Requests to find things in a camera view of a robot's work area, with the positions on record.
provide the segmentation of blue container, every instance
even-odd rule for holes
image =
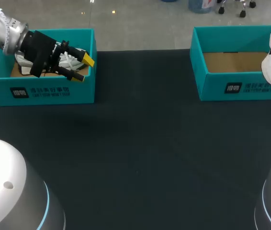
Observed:
[[[0,106],[39,104],[84,104],[94,102],[97,51],[93,29],[40,30],[47,36],[90,52],[95,61],[89,67],[84,82],[68,81],[64,76],[10,77],[15,63],[14,55],[6,56],[0,50]],[[15,98],[13,91],[25,92],[24,97]]]
[[[189,0],[189,9],[195,13],[209,13],[214,5],[215,0]]]
[[[210,73],[203,56],[214,52],[269,52],[270,34],[269,25],[195,27],[190,57],[200,99],[271,99],[271,85],[262,72]]]

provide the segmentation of shoebox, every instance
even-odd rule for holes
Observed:
[[[271,26],[195,27],[190,57],[202,101],[267,100],[261,72]]]
[[[41,104],[87,104],[94,102],[97,51],[93,29],[40,30],[47,36],[70,46],[89,52],[95,61],[93,68],[86,67],[78,73],[84,82],[69,81],[54,73],[23,76],[18,71],[14,55],[4,55],[0,50],[0,106]]]

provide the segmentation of dark tabletop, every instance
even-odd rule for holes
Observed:
[[[0,108],[67,230],[255,229],[271,101],[200,102],[189,50],[99,52],[95,100]]]

